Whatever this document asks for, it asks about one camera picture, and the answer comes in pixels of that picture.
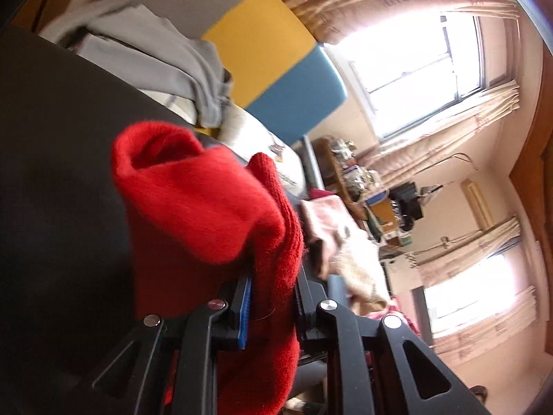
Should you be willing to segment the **white embroidered pillow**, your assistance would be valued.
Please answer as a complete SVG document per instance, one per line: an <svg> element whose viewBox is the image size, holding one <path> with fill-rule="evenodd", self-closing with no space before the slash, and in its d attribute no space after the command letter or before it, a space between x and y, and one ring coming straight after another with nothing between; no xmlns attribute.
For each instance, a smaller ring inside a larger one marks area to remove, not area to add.
<svg viewBox="0 0 553 415"><path fill-rule="evenodd" d="M227 106L217 140L246 162L257 153L269 156L284 189L295 197L304 195L307 186L300 157L249 112L234 104Z"/></svg>

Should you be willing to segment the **red knitted sweater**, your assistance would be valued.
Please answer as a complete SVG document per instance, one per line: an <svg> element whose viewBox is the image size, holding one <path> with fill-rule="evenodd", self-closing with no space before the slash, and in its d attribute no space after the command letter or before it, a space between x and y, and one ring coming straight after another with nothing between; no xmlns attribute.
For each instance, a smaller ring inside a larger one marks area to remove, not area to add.
<svg viewBox="0 0 553 415"><path fill-rule="evenodd" d="M304 251L297 214L271 157L241 164L185 128L141 122L112 147L125 203L138 317L179 317L221 286L252 280L246 347L218 359L218 411L276 414L299 358L293 287Z"/></svg>

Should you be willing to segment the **wall air conditioner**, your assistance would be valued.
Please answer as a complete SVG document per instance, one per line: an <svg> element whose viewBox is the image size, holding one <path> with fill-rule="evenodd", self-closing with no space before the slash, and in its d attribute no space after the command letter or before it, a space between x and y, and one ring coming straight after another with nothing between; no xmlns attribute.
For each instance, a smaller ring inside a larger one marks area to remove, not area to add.
<svg viewBox="0 0 553 415"><path fill-rule="evenodd" d="M480 230L491 229L495 225L495 221L477 182L466 179L460 184L460 187L478 228Z"/></svg>

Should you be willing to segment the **beige curtain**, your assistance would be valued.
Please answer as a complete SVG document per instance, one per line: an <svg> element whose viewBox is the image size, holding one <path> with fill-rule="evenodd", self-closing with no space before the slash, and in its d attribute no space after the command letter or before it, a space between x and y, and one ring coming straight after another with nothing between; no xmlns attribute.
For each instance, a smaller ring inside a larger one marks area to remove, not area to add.
<svg viewBox="0 0 553 415"><path fill-rule="evenodd" d="M456 153L519 107L515 81L462 89L465 61L454 44L420 43L424 17L514 20L516 0L282 0L318 41L339 45L367 35L372 67L381 67L372 110L389 132L362 164L392 188Z"/></svg>

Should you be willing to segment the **cluttered wooden shelf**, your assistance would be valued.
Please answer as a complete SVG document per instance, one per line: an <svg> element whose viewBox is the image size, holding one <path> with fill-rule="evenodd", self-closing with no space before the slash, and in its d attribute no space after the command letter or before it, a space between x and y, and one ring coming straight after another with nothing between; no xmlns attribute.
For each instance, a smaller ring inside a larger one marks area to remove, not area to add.
<svg viewBox="0 0 553 415"><path fill-rule="evenodd" d="M341 198L372 240L392 248L412 243L415 222L423 217L415 183L386 187L375 170L357 163L341 140L319 138L311 145L322 187Z"/></svg>

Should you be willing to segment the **grey garment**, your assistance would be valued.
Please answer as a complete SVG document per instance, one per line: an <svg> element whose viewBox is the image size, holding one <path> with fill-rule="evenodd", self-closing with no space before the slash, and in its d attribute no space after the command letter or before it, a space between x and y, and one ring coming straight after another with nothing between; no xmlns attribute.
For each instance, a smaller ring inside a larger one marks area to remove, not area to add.
<svg viewBox="0 0 553 415"><path fill-rule="evenodd" d="M86 4L58 16L39 35L61 45L80 30L80 57L141 91L190 100L202 127L221 126L232 104L233 77L212 42L187 38L133 0Z"/></svg>

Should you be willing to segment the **pink brown blanket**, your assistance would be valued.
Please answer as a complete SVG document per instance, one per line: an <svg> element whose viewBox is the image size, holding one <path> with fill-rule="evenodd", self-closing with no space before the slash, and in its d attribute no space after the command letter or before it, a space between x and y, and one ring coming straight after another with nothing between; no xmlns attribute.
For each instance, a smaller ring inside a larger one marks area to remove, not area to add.
<svg viewBox="0 0 553 415"><path fill-rule="evenodd" d="M379 246L368 238L340 197L301 201L306 243L320 246L314 273L325 282L330 275L345 281L350 309L366 316L386 310L391 296L379 263Z"/></svg>

